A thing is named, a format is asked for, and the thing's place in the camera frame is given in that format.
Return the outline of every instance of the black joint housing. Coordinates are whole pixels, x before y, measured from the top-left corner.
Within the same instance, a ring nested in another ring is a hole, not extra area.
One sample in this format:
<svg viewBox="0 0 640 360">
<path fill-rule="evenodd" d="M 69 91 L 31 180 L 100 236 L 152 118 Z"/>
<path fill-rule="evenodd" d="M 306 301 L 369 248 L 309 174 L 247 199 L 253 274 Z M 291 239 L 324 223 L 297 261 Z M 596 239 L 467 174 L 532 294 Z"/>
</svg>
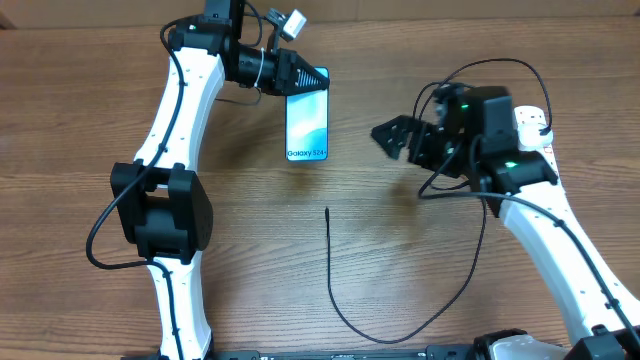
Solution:
<svg viewBox="0 0 640 360">
<path fill-rule="evenodd" d="M 122 193 L 145 169 L 140 163 L 116 163 L 111 171 L 114 197 Z M 159 185 L 168 198 L 150 196 Z M 173 169 L 153 168 L 139 186 L 118 203 L 118 213 L 127 241 L 136 244 L 138 255 L 180 259 L 187 265 L 197 250 L 209 244 L 213 208 L 194 171 L 176 164 Z"/>
</svg>

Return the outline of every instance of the wooden table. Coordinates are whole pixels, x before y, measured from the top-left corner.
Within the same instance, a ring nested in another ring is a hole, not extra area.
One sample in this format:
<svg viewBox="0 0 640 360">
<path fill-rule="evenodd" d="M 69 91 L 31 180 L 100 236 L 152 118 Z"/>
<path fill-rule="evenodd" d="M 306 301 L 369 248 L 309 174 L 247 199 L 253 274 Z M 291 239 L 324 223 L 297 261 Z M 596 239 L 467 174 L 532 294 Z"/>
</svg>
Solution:
<svg viewBox="0 0 640 360">
<path fill-rule="evenodd" d="M 159 346 L 148 271 L 98 270 L 84 252 L 112 199 L 113 163 L 131 161 L 155 116 L 167 71 L 157 34 L 155 27 L 0 32 L 2 359 L 117 359 Z M 513 327 L 568 343 L 536 269 L 495 219 L 465 293 L 406 343 L 360 338 L 328 299 L 325 206 L 337 301 L 367 333 L 401 337 L 461 286 L 481 224 L 478 201 L 418 202 L 431 173 L 387 159 L 369 132 L 410 114 L 426 82 L 489 57 L 524 59 L 544 77 L 570 201 L 609 265 L 640 295 L 638 34 L 640 19 L 625 17 L 309 25 L 291 46 L 331 71 L 328 161 L 285 160 L 282 98 L 250 108 L 217 103 L 212 111 L 199 174 L 215 211 L 202 271 L 216 348 L 420 348 Z M 248 29 L 246 39 L 254 35 Z M 516 105 L 544 106 L 535 78 L 517 64 L 479 66 L 460 79 L 505 85 Z M 221 94 L 254 95 L 231 84 Z M 115 216 L 96 243 L 105 262 L 136 259 Z"/>
</svg>

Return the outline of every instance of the smartphone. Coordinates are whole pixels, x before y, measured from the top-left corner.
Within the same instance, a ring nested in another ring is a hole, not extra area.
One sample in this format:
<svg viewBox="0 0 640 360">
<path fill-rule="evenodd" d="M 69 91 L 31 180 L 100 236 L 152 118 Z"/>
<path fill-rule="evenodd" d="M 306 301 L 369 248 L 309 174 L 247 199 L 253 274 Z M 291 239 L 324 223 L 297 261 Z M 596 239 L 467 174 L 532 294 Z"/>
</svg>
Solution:
<svg viewBox="0 0 640 360">
<path fill-rule="evenodd" d="M 329 77 L 329 70 L 317 67 Z M 286 155 L 289 161 L 322 161 L 329 157 L 329 89 L 287 96 Z"/>
</svg>

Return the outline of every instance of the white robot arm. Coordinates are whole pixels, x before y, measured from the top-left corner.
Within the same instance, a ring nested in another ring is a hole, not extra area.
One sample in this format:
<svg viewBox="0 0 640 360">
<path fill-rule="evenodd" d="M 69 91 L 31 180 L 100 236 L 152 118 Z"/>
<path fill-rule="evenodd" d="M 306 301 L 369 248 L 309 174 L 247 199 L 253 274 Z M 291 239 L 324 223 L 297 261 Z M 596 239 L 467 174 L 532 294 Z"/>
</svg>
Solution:
<svg viewBox="0 0 640 360">
<path fill-rule="evenodd" d="M 197 172 L 200 144 L 207 120 L 213 101 L 224 84 L 224 65 L 219 56 L 211 56 L 204 49 L 182 48 L 176 51 L 175 55 L 182 66 L 187 86 L 181 111 L 166 146 L 167 150 L 160 157 L 156 167 L 171 169 L 178 163 L 183 164 L 186 170 Z M 169 61 L 169 78 L 156 120 L 134 159 L 142 160 L 143 165 L 148 165 L 156 155 L 178 98 L 177 68 L 171 58 Z M 176 321 L 184 358 L 205 359 L 211 345 L 212 331 L 204 314 L 202 299 L 202 251 L 197 250 L 187 265 L 182 264 L 179 259 L 163 256 L 154 257 L 153 261 L 163 264 L 171 273 Z M 155 266 L 148 268 L 156 287 L 162 321 L 160 354 L 169 359 L 179 359 L 171 323 L 169 293 L 163 272 Z"/>
<path fill-rule="evenodd" d="M 633 358 L 640 356 L 635 330 L 640 325 L 640 302 L 609 269 L 575 218 L 559 179 L 553 132 L 541 131 L 548 129 L 542 110 L 519 107 L 514 114 L 504 87 L 451 89 L 434 91 L 443 104 L 439 125 L 399 116 L 375 127 L 371 136 L 394 159 L 407 145 L 409 162 L 434 174 L 454 178 L 464 174 L 469 179 L 471 193 L 421 198 L 485 198 L 531 256 L 574 345 L 569 352 L 507 332 L 488 341 L 482 358 L 583 359 L 587 358 L 583 351 L 593 347 L 623 357 L 624 348 Z M 464 150 L 456 156 L 459 149 Z M 593 358 L 604 358 L 605 352 Z"/>
<path fill-rule="evenodd" d="M 117 205 L 125 236 L 147 260 L 156 287 L 163 330 L 158 359 L 211 356 L 213 336 L 204 313 L 200 266 L 211 236 L 213 210 L 196 173 L 207 120 L 225 80 L 275 96 L 329 87 L 327 77 L 296 52 L 278 48 L 277 40 L 270 41 L 266 51 L 240 44 L 244 5 L 244 0 L 209 0 L 203 15 L 174 22 L 168 50 L 180 66 L 170 57 L 167 86 L 149 135 L 134 163 L 116 164 L 111 175 L 116 197 L 111 206 Z M 274 9 L 265 19 L 274 26 L 272 39 L 287 41 L 297 37 L 306 21 L 298 11 L 284 15 Z M 160 153 L 178 103 L 180 75 L 184 79 L 180 111 Z M 299 82 L 303 75 L 313 81 Z M 169 198 L 150 196 L 157 188 L 166 188 Z M 93 258 L 95 231 L 88 240 L 87 256 L 96 266 L 118 267 Z"/>
</svg>

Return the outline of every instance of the black wire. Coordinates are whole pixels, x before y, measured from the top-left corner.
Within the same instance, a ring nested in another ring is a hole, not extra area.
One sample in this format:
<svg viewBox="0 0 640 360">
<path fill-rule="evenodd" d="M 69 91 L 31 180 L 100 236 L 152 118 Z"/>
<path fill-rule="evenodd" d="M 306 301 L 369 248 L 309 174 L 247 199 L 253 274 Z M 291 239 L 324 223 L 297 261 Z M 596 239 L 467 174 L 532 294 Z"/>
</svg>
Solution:
<svg viewBox="0 0 640 360">
<path fill-rule="evenodd" d="M 540 86 L 542 87 L 542 92 L 544 92 L 544 97 L 545 97 L 545 99 L 547 101 L 547 112 L 549 113 L 549 124 L 547 125 L 546 128 L 540 130 L 540 134 L 541 135 L 548 134 L 549 131 L 551 131 L 551 124 L 553 122 L 553 115 L 551 114 L 551 100 L 549 100 L 549 93 L 547 92 L 547 87 L 544 85 L 544 81 L 542 81 L 542 77 L 540 76 L 540 74 L 538 74 L 538 71 L 536 71 L 536 69 L 534 69 L 533 66 L 527 64 L 526 62 L 524 62 L 522 60 L 512 59 L 512 58 L 496 58 L 496 59 L 486 59 L 486 60 L 475 61 L 475 62 L 467 64 L 467 65 L 459 68 L 458 70 L 454 71 L 453 73 L 451 73 L 451 75 L 447 76 L 447 78 L 444 79 L 438 85 L 438 88 L 441 88 L 444 84 L 446 84 L 451 79 L 453 79 L 456 75 L 458 75 L 458 73 L 460 73 L 462 70 L 464 70 L 464 69 L 466 69 L 468 67 L 479 65 L 479 64 L 484 64 L 484 63 L 488 63 L 488 62 L 505 62 L 505 61 L 516 62 L 518 64 L 526 66 L 527 68 L 529 68 L 529 70 L 531 70 L 531 72 L 533 72 L 533 74 L 538 79 L 538 82 L 540 83 Z M 424 114 L 424 110 L 427 108 L 427 104 L 429 104 L 429 101 L 431 101 L 432 97 L 433 97 L 433 92 L 431 93 L 431 95 L 429 95 L 429 97 L 425 101 L 424 105 L 422 106 L 422 111 L 420 111 L 419 120 L 422 120 L 422 115 Z"/>
<path fill-rule="evenodd" d="M 453 161 L 453 159 L 455 158 L 455 156 L 458 154 L 458 152 L 460 151 L 460 149 L 462 148 L 462 142 L 460 142 L 458 145 L 456 145 L 455 148 L 453 148 L 453 151 L 451 152 L 451 155 L 449 155 L 449 157 L 447 157 L 447 159 L 442 163 L 442 165 L 440 166 L 440 168 L 438 168 L 438 170 L 436 170 L 430 177 L 429 179 L 427 179 L 427 181 L 420 187 L 420 190 L 418 190 L 418 196 L 422 195 L 422 193 L 433 183 L 433 181 L 440 175 L 442 174 L 442 172 L 444 172 L 448 167 L 449 164 L 451 164 L 451 161 Z M 449 188 L 449 189 L 441 189 L 441 188 L 437 188 L 434 187 L 435 190 L 440 190 L 440 191 L 447 191 L 447 190 L 458 190 L 463 188 L 463 184 L 468 183 L 468 181 L 465 181 L 462 184 L 456 185 L 453 188 Z"/>
<path fill-rule="evenodd" d="M 253 15 L 246 14 L 246 13 L 244 15 L 254 17 L 258 20 L 258 27 L 260 28 L 260 33 L 258 34 L 258 40 L 255 42 L 255 44 L 250 44 L 250 45 L 244 44 L 244 45 L 250 46 L 250 47 L 256 47 L 260 45 L 260 43 L 262 42 L 262 16 L 260 16 L 260 13 L 258 13 L 258 10 L 256 10 L 256 8 L 250 2 L 247 1 L 246 4 L 251 8 Z"/>
<path fill-rule="evenodd" d="M 420 331 L 422 331 L 424 328 L 429 326 L 429 324 L 431 324 L 435 319 L 437 319 L 440 315 L 442 315 L 442 313 L 447 311 L 447 309 L 451 305 L 453 305 L 453 303 L 456 302 L 456 300 L 458 300 L 460 295 L 464 292 L 464 290 L 467 288 L 467 285 L 469 285 L 469 282 L 471 281 L 471 277 L 473 276 L 473 273 L 476 269 L 476 264 L 478 263 L 478 255 L 480 255 L 480 248 L 482 247 L 484 229 L 487 225 L 487 206 L 484 200 L 482 200 L 482 211 L 484 213 L 484 216 L 482 218 L 482 228 L 480 229 L 480 238 L 478 239 L 478 247 L 476 248 L 476 253 L 473 257 L 473 264 L 471 265 L 471 271 L 469 271 L 469 275 L 467 276 L 467 279 L 465 280 L 460 290 L 458 290 L 458 292 L 453 296 L 453 298 L 451 298 L 451 300 L 449 300 L 449 302 L 446 305 L 444 305 L 442 309 L 438 310 L 438 312 L 436 312 L 431 318 L 429 318 L 429 320 L 425 321 L 424 324 L 420 325 L 417 329 L 415 329 L 409 335 L 396 340 L 381 340 L 381 339 L 376 339 L 372 336 L 369 336 L 363 333 L 362 331 L 358 330 L 358 328 L 356 328 L 355 326 L 353 326 L 349 322 L 349 320 L 347 320 L 347 318 L 342 314 L 342 311 L 340 311 L 340 308 L 338 307 L 338 304 L 336 303 L 336 300 L 333 297 L 333 290 L 331 289 L 331 231 L 329 227 L 329 208 L 325 208 L 324 217 L 327 223 L 327 288 L 329 290 L 329 299 L 331 299 L 331 304 L 333 305 L 333 309 L 336 311 L 340 319 L 342 319 L 342 322 L 344 322 L 344 324 L 347 325 L 356 334 L 362 336 L 363 338 L 369 341 L 373 341 L 378 344 L 397 344 L 397 343 L 407 341 L 412 337 L 414 337 L 416 334 L 418 334 Z"/>
<path fill-rule="evenodd" d="M 178 119 L 178 114 L 180 113 L 180 106 L 182 105 L 182 98 L 184 96 L 184 87 L 185 87 L 186 84 L 184 82 L 184 74 L 182 73 L 182 67 L 180 66 L 180 62 L 178 61 L 178 58 L 174 54 L 173 49 L 171 49 L 171 47 L 167 43 L 167 40 L 166 40 L 166 37 L 165 37 L 165 33 L 166 33 L 167 29 L 169 29 L 172 26 L 175 26 L 179 21 L 184 20 L 184 19 L 187 19 L 187 18 L 174 20 L 174 21 L 166 24 L 165 26 L 163 26 L 162 29 L 160 30 L 160 41 L 162 41 L 162 45 L 167 50 L 167 52 L 169 53 L 169 56 L 171 57 L 171 59 L 174 62 L 175 66 L 176 66 L 176 69 L 177 69 L 177 72 L 178 72 L 178 76 L 180 78 L 180 81 L 178 83 L 178 85 L 179 85 L 178 89 L 179 90 L 178 90 L 178 99 L 176 101 L 176 106 L 175 106 L 175 108 L 173 110 L 173 115 L 171 116 L 171 121 L 169 121 L 169 125 L 167 126 L 167 131 L 165 132 L 164 137 L 163 137 L 162 141 L 160 142 L 160 145 L 158 145 L 158 152 L 153 157 L 153 159 L 151 159 L 151 161 L 149 162 L 147 167 L 129 185 L 127 185 L 124 188 L 124 190 L 122 190 L 122 192 L 118 196 L 116 196 L 116 198 L 113 199 L 113 201 L 111 201 L 109 206 L 107 206 L 104 209 L 102 214 L 100 214 L 100 216 L 98 217 L 98 220 L 96 220 L 95 224 L 91 228 L 91 231 L 89 232 L 89 235 L 87 236 L 87 243 L 86 243 L 87 259 L 89 259 L 91 264 L 93 264 L 94 266 L 96 266 L 96 267 L 98 267 L 100 269 L 118 270 L 118 269 L 127 269 L 127 268 L 133 268 L 133 267 L 147 265 L 147 266 L 155 266 L 155 267 L 157 267 L 158 269 L 160 269 L 162 271 L 162 276 L 165 278 L 165 280 L 167 282 L 167 290 L 169 291 L 169 312 L 170 312 L 170 317 L 171 317 L 171 326 L 173 328 L 173 336 L 176 339 L 176 346 L 177 346 L 177 349 L 178 349 L 178 357 L 180 358 L 180 360 L 184 360 L 184 355 L 182 354 L 182 343 L 180 342 L 180 335 L 178 334 L 180 329 L 178 329 L 178 324 L 177 324 L 177 321 L 176 321 L 175 304 L 174 304 L 174 298 L 173 298 L 173 287 L 172 287 L 172 284 L 171 284 L 171 274 L 170 274 L 169 270 L 167 270 L 167 268 L 164 265 L 162 265 L 161 263 L 155 262 L 155 261 L 152 261 L 152 260 L 133 261 L 133 262 L 121 263 L 121 264 L 105 264 L 105 263 L 102 263 L 102 262 L 100 262 L 99 260 L 97 260 L 93 256 L 93 240 L 95 239 L 96 234 L 100 230 L 100 227 L 105 222 L 107 217 L 109 217 L 109 214 L 111 214 L 113 209 L 116 208 L 116 206 L 122 200 L 122 198 L 124 198 L 134 187 L 138 186 L 140 181 L 142 181 L 142 179 L 144 179 L 149 174 L 151 169 L 153 169 L 153 167 L 158 163 L 158 161 L 160 160 L 160 157 L 162 156 L 162 153 L 166 149 L 167 142 L 169 141 L 169 137 L 171 136 L 171 132 L 173 131 L 173 127 L 175 126 L 176 121 Z"/>
<path fill-rule="evenodd" d="M 229 104 L 240 105 L 240 106 L 256 106 L 260 104 L 260 100 L 262 100 L 262 91 L 260 91 L 260 88 L 254 88 L 254 89 L 258 90 L 258 99 L 251 103 L 244 103 L 244 102 L 228 100 L 228 99 L 215 99 L 215 100 L 220 102 L 226 102 Z"/>
<path fill-rule="evenodd" d="M 608 305 L 610 305 L 614 309 L 614 311 L 616 312 L 616 315 L 618 315 L 618 318 L 620 318 L 620 321 L 622 322 L 622 324 L 625 326 L 625 328 L 633 338 L 633 343 L 634 343 L 633 347 L 635 347 L 635 349 L 633 349 L 633 352 L 635 354 L 640 353 L 640 337 L 638 337 L 638 334 L 636 333 L 633 325 L 631 325 L 631 322 L 629 321 L 627 316 L 624 314 L 624 312 L 620 308 L 620 301 L 613 297 L 611 290 L 609 290 L 609 287 L 607 287 L 607 284 L 602 278 L 602 275 L 600 275 L 600 272 L 598 271 L 598 268 L 596 267 L 596 265 L 593 263 L 593 260 L 587 253 L 587 250 L 584 248 L 584 246 L 582 245 L 578 237 L 571 231 L 571 229 L 569 229 L 569 226 L 567 226 L 567 224 L 564 221 L 562 221 L 561 219 L 553 215 L 551 212 L 545 210 L 544 208 L 532 202 L 529 202 L 527 200 L 523 200 L 517 197 L 504 195 L 504 194 L 489 193 L 489 192 L 468 192 L 468 193 L 453 192 L 453 193 L 423 195 L 423 196 L 420 196 L 420 199 L 435 200 L 435 199 L 443 199 L 443 198 L 460 198 L 460 197 L 465 197 L 465 198 L 472 197 L 472 198 L 480 198 L 485 200 L 497 199 L 497 200 L 513 201 L 518 204 L 527 206 L 539 212 L 540 214 L 544 215 L 545 217 L 549 218 L 551 221 L 553 221 L 554 226 L 561 228 L 567 234 L 567 236 L 569 236 L 569 238 L 573 241 L 574 245 L 578 249 L 578 252 L 580 252 L 580 255 L 582 255 L 582 258 L 584 259 L 585 263 L 587 263 L 587 267 L 589 267 L 589 270 L 591 270 L 593 277 L 596 279 L 596 282 L 600 286 L 602 293 L 607 298 Z"/>
<path fill-rule="evenodd" d="M 484 138 L 482 134 L 478 134 L 471 140 L 471 147 L 469 149 L 469 168 L 471 173 L 475 174 L 478 165 L 476 164 L 476 151 L 478 150 L 478 143 Z"/>
<path fill-rule="evenodd" d="M 460 184 L 458 184 L 456 186 L 452 186 L 450 188 L 440 188 L 440 187 L 437 187 L 435 185 L 431 185 L 431 188 L 433 190 L 438 190 L 438 191 L 453 191 L 453 190 L 460 190 L 460 189 L 462 189 L 464 187 L 467 187 L 469 185 L 471 185 L 471 181 L 465 180 L 464 182 L 462 182 L 462 183 L 460 183 Z"/>
<path fill-rule="evenodd" d="M 420 102 L 420 98 L 422 97 L 422 94 L 430 87 L 434 86 L 434 85 L 439 85 L 440 83 L 437 81 L 434 82 L 430 82 L 427 85 L 425 85 L 422 90 L 420 90 L 420 94 L 418 94 L 418 98 L 416 99 L 416 103 L 415 105 L 413 105 L 413 118 L 415 119 L 416 117 L 416 112 L 418 110 L 418 103 Z M 469 88 L 469 89 L 473 89 L 475 86 L 473 85 L 469 85 L 469 84 L 465 84 L 465 83 L 460 83 L 460 85 Z"/>
</svg>

